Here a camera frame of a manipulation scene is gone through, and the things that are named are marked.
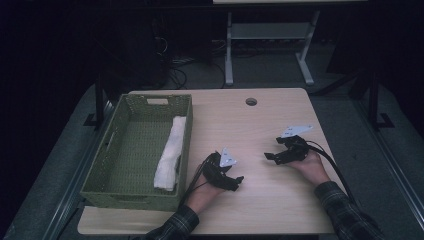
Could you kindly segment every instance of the green basket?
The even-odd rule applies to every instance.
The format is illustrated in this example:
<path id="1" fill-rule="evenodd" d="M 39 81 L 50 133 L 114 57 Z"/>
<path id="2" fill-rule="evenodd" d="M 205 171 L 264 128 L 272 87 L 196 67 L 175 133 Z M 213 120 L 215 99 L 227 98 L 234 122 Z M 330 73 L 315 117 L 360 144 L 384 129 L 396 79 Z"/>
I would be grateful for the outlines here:
<path id="1" fill-rule="evenodd" d="M 177 184 L 173 191 L 155 189 L 175 116 L 187 117 Z M 175 211 L 185 191 L 192 125 L 191 95 L 122 95 L 81 195 L 96 207 Z"/>

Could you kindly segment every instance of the hole in table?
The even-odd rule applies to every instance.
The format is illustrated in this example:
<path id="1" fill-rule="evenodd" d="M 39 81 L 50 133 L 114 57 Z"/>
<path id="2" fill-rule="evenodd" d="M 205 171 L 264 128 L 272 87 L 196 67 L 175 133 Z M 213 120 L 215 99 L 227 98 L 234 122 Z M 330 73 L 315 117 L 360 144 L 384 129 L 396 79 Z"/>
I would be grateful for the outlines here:
<path id="1" fill-rule="evenodd" d="M 258 101 L 254 98 L 248 98 L 246 99 L 246 104 L 249 106 L 255 106 L 256 104 L 258 104 Z"/>

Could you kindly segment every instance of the white towel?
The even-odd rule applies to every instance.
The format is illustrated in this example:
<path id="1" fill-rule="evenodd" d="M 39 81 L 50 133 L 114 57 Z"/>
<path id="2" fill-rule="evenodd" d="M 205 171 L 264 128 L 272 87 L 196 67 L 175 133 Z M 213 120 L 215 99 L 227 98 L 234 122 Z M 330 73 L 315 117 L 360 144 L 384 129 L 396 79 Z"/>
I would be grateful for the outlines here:
<path id="1" fill-rule="evenodd" d="M 183 148 L 186 117 L 174 117 L 171 133 L 159 160 L 155 173 L 154 187 L 173 191 L 176 183 L 178 158 Z"/>

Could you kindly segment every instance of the electrical wire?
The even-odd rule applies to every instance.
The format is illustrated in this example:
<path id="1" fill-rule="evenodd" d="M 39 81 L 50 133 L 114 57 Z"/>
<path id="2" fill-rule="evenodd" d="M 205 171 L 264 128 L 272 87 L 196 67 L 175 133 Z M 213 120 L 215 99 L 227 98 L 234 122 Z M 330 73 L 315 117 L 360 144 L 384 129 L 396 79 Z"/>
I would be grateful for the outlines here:
<path id="1" fill-rule="evenodd" d="M 172 60 L 173 64 L 186 64 L 186 63 L 190 63 L 190 62 L 194 62 L 195 59 L 194 58 L 184 58 L 184 59 L 174 59 Z"/>
<path id="2" fill-rule="evenodd" d="M 203 167 L 205 166 L 208 159 L 209 159 L 209 157 L 206 158 L 206 160 L 203 161 L 202 164 L 197 168 L 197 171 L 194 174 L 193 180 L 191 181 L 190 185 L 187 188 L 187 191 L 184 193 L 183 197 L 181 198 L 178 207 L 181 207 L 182 205 L 184 205 L 185 201 L 188 199 L 190 194 L 194 191 L 194 189 L 197 188 L 197 187 L 195 188 L 194 185 L 196 184 L 197 180 L 199 180 L 199 177 L 203 172 Z"/>
<path id="3" fill-rule="evenodd" d="M 233 57 L 234 58 L 253 58 L 259 55 L 262 55 L 265 53 L 265 50 L 260 51 L 259 48 L 257 47 L 245 47 L 244 49 L 242 49 L 241 53 L 237 53 L 237 49 L 234 49 L 234 53 L 233 53 Z"/>
<path id="4" fill-rule="evenodd" d="M 339 177 L 340 181 L 342 182 L 343 187 L 346 190 L 347 196 L 349 197 L 349 200 L 358 206 L 355 198 L 353 197 L 352 191 L 350 190 L 345 178 L 343 177 L 342 173 L 340 172 L 339 168 L 337 167 L 336 163 L 334 162 L 334 160 L 330 157 L 330 155 L 328 155 L 324 150 L 318 149 L 314 146 L 308 145 L 309 149 L 321 154 L 322 156 L 324 156 L 327 161 L 331 164 L 331 166 L 333 167 L 334 171 L 336 172 L 337 176 Z"/>
<path id="5" fill-rule="evenodd" d="M 216 40 L 215 42 L 221 43 L 221 45 L 212 49 L 212 52 L 220 51 L 221 49 L 225 49 L 225 47 L 227 46 L 227 41 L 225 40 Z"/>
<path id="6" fill-rule="evenodd" d="M 185 84 L 187 82 L 187 75 L 182 70 L 180 70 L 178 68 L 183 67 L 183 66 L 186 66 L 186 65 L 189 65 L 189 64 L 194 64 L 194 63 L 209 64 L 209 65 L 212 65 L 212 66 L 218 68 L 218 70 L 221 72 L 221 75 L 222 75 L 222 85 L 220 86 L 220 89 L 224 89 L 225 84 L 226 84 L 226 81 L 225 81 L 225 72 L 221 68 L 221 66 L 219 66 L 218 64 L 216 64 L 214 62 L 205 63 L 203 61 L 198 61 L 198 60 L 196 60 L 194 58 L 187 58 L 186 61 L 181 61 L 178 64 L 172 65 L 172 68 L 171 68 L 172 70 L 177 70 L 177 71 L 181 72 L 182 74 L 184 74 L 184 83 L 183 84 L 179 83 L 178 77 L 175 74 L 174 75 L 170 75 L 171 80 L 177 85 L 177 89 L 181 89 L 183 87 L 186 88 L 185 87 Z"/>
<path id="7" fill-rule="evenodd" d="M 180 90 L 182 88 L 187 89 L 187 87 L 185 86 L 185 84 L 187 83 L 187 74 L 184 71 L 176 68 L 171 68 L 170 70 L 172 70 L 172 72 L 170 72 L 169 78 L 175 83 L 176 90 Z M 177 72 L 181 73 L 184 76 L 183 82 L 180 82 Z"/>
<path id="8" fill-rule="evenodd" d="M 200 188 L 201 186 L 203 186 L 203 185 L 205 185 L 205 184 L 207 184 L 207 183 L 209 183 L 209 181 L 206 181 L 206 182 L 204 182 L 204 183 L 200 184 L 199 186 L 197 186 L 197 187 L 193 188 L 193 190 L 191 190 L 191 192 L 194 192 L 196 189 Z"/>
<path id="9" fill-rule="evenodd" d="M 322 148 L 321 145 L 319 145 L 318 143 L 316 143 L 314 141 L 305 141 L 305 142 L 313 143 L 313 144 L 317 145 L 323 152 L 325 152 L 324 148 Z"/>
<path id="10" fill-rule="evenodd" d="M 164 49 L 162 50 L 162 53 L 165 53 L 165 52 L 166 52 L 166 50 L 168 50 L 168 41 L 166 41 L 166 39 L 165 39 L 165 38 L 162 38 L 162 37 L 155 37 L 155 39 L 156 39 L 156 40 L 162 40 L 162 41 L 165 43 L 165 47 L 164 47 Z"/>

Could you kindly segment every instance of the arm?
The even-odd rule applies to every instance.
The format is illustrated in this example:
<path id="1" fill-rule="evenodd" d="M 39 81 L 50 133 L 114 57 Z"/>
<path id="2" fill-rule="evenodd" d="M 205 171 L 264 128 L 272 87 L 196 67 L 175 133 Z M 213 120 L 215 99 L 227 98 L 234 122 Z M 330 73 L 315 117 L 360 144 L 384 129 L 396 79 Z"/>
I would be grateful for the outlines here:
<path id="1" fill-rule="evenodd" d="M 371 217 L 351 203 L 339 186 L 330 180 L 318 153 L 309 150 L 303 161 L 287 165 L 299 170 L 316 187 L 315 195 L 330 216 L 339 239 L 384 239 Z"/>
<path id="2" fill-rule="evenodd" d="M 198 215 L 225 190 L 216 188 L 207 183 L 206 178 L 200 175 L 196 188 L 180 207 L 160 228 L 147 233 L 142 239 L 187 239 L 194 228 L 199 224 Z"/>

